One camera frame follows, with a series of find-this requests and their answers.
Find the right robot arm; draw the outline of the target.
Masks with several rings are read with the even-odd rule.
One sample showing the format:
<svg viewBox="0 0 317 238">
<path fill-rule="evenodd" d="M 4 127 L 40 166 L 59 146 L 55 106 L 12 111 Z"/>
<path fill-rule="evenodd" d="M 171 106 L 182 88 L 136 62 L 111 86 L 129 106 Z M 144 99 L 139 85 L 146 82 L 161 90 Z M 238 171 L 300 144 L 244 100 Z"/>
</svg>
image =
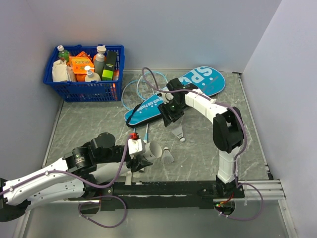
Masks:
<svg viewBox="0 0 317 238">
<path fill-rule="evenodd" d="M 212 139 L 219 150 L 219 169 L 215 189 L 220 197 L 228 197 L 237 184 L 237 157 L 244 149 L 245 131 L 237 108 L 221 105 L 205 95 L 194 84 L 183 85 L 178 78 L 167 83 L 161 92 L 163 103 L 158 106 L 164 126 L 169 126 L 191 107 L 204 115 L 213 126 Z"/>
</svg>

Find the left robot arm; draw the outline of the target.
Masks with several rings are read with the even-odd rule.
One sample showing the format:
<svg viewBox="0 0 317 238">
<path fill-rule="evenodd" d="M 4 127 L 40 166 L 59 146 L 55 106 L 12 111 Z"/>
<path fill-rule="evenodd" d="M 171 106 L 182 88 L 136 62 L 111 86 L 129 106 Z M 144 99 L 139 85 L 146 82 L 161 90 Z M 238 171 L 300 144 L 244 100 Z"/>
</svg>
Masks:
<svg viewBox="0 0 317 238">
<path fill-rule="evenodd" d="M 0 180 L 0 220 L 15 220 L 39 205 L 69 198 L 93 199 L 98 189 L 112 186 L 119 175 L 151 166 L 162 155 L 156 142 L 145 143 L 137 133 L 124 145 L 101 133 L 54 163 L 14 180 Z"/>
</svg>

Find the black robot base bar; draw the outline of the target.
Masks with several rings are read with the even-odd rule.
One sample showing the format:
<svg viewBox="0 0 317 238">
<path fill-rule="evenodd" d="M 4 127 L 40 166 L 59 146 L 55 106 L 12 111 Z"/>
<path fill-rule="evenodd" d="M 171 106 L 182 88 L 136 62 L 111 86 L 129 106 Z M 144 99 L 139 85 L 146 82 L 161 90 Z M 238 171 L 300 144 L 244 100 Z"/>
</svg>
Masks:
<svg viewBox="0 0 317 238">
<path fill-rule="evenodd" d="M 115 182 L 104 189 L 90 188 L 78 200 L 98 200 L 101 211 L 114 211 L 124 206 L 113 196 L 123 200 L 127 209 L 191 208 L 213 209 L 221 199 L 244 198 L 243 188 L 234 183 L 223 185 L 209 181 L 148 181 Z"/>
</svg>

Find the white shuttlecock tube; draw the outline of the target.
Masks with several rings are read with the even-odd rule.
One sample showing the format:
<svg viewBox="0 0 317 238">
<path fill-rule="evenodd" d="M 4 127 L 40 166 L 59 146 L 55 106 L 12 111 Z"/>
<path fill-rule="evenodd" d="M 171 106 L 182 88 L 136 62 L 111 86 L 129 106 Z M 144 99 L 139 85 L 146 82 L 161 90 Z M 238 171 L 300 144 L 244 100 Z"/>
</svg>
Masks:
<svg viewBox="0 0 317 238">
<path fill-rule="evenodd" d="M 142 142 L 143 150 L 131 153 L 136 149 L 135 145 L 132 145 L 132 149 L 128 149 L 129 155 L 132 157 L 131 164 L 128 165 L 128 162 L 124 162 L 122 168 L 119 172 L 119 175 L 126 172 L 135 173 L 147 166 L 153 164 L 153 161 L 159 159 L 162 156 L 163 150 L 161 146 L 156 141 L 151 141 L 147 144 Z M 108 180 L 112 180 L 116 177 L 117 171 L 119 169 L 120 161 L 118 163 L 105 163 L 98 164 L 97 170 L 92 172 L 92 175 L 95 177 L 97 183 L 102 183 Z"/>
</svg>

